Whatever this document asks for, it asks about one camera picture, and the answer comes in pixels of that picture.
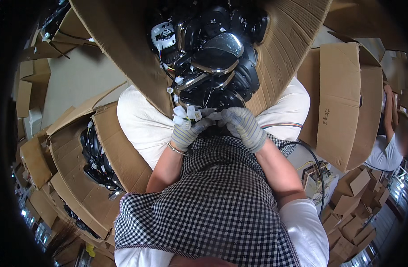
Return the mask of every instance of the hand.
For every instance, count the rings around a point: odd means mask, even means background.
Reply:
[[[258,152],[266,140],[266,133],[260,128],[256,118],[247,108],[232,107],[221,112],[228,130],[233,136],[239,136],[243,144],[252,153]]]
[[[206,117],[212,112],[214,112],[214,109],[202,109],[201,115]],[[209,118],[201,119],[192,125],[189,130],[183,130],[182,126],[175,124],[173,133],[171,134],[172,144],[175,145],[176,149],[185,152],[188,150],[188,146],[197,139],[198,135],[211,125],[213,125],[213,121]]]
[[[390,85],[384,85],[384,91],[387,94],[387,97],[391,97],[391,95],[393,94],[393,90],[391,89]]]

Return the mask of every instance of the worker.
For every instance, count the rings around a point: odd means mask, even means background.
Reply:
[[[257,117],[222,110],[231,135],[204,138],[209,118],[184,130],[127,88],[118,120],[153,172],[145,194],[121,199],[117,266],[327,266],[327,235],[286,158],[294,147],[278,149],[297,140],[309,105],[293,78]]]
[[[381,116],[378,135],[373,144],[372,152],[363,165],[382,171],[394,171],[408,156],[408,121],[401,120],[390,85],[384,86],[386,95],[384,113]]]

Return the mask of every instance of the white electrical connector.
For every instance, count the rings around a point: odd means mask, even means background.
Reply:
[[[178,115],[180,118],[186,118],[188,115],[185,112],[185,109],[182,106],[177,106],[173,109],[175,115]]]
[[[182,129],[183,130],[187,131],[187,130],[191,129],[191,127],[192,127],[192,123],[191,123],[190,120],[184,120],[183,121],[183,123],[182,123]]]
[[[174,117],[173,117],[173,122],[174,122],[175,124],[177,124],[177,125],[182,125],[183,121],[184,121],[184,119],[180,118],[180,117],[177,116],[177,115],[174,115]]]
[[[199,121],[199,120],[201,120],[203,118],[203,116],[201,115],[201,110],[197,110],[196,112],[195,112],[195,120],[196,121]]]
[[[208,115],[207,118],[209,118],[211,120],[222,120],[222,113],[213,112],[212,114]]]
[[[183,77],[176,77],[175,82],[176,83],[182,83],[183,82]]]
[[[195,120],[195,107],[194,106],[187,106],[186,107],[186,114],[188,115],[188,119]]]

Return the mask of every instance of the forearm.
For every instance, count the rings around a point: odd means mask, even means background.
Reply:
[[[392,96],[392,100],[393,100],[393,103],[391,104],[391,106],[393,107],[391,109],[392,113],[393,113],[393,124],[394,124],[395,127],[397,127],[397,125],[399,124],[399,115],[397,114],[397,105],[396,105],[396,101],[394,99],[394,94],[391,94],[391,96]]]
[[[166,147],[149,178],[147,193],[161,192],[179,180],[183,155]]]
[[[256,158],[269,186],[275,192],[278,208],[292,200],[306,198],[295,168],[271,140],[265,140],[262,149],[256,153]]]

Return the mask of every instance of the gray work glove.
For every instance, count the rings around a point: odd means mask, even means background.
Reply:
[[[212,112],[214,112],[214,109],[202,109],[201,115],[202,117],[206,117]],[[189,130],[183,130],[181,125],[175,124],[173,133],[171,134],[171,140],[178,150],[186,152],[188,151],[188,146],[197,139],[198,135],[213,124],[214,122],[209,118],[199,120],[196,124],[192,125]]]
[[[221,114],[231,134],[239,137],[250,152],[256,153],[263,147],[266,133],[248,108],[232,107],[222,110]]]

